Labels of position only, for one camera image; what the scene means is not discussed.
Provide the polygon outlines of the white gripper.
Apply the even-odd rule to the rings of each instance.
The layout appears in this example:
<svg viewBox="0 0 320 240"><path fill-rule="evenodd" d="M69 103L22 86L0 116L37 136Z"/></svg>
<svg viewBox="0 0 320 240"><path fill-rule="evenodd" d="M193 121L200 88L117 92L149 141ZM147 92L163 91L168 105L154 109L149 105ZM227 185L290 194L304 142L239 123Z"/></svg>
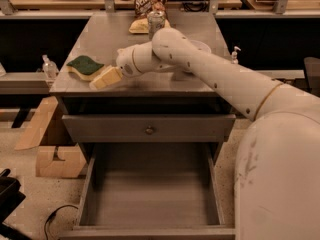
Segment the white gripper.
<svg viewBox="0 0 320 240"><path fill-rule="evenodd" d="M100 90L121 81L123 74L127 77L132 77L135 72L132 60L133 51L133 46L118 49L117 67L108 66L89 83L89 87L93 90Z"/></svg>

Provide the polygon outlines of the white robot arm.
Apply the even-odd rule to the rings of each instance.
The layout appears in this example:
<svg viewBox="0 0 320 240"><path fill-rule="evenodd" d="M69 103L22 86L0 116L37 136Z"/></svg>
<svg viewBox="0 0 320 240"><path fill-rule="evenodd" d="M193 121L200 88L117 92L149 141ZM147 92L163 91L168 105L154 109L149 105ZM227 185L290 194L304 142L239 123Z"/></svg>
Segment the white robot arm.
<svg viewBox="0 0 320 240"><path fill-rule="evenodd" d="M192 72L252 122L236 155L236 240L320 240L320 98L202 51L174 28L119 50L90 85L165 65Z"/></svg>

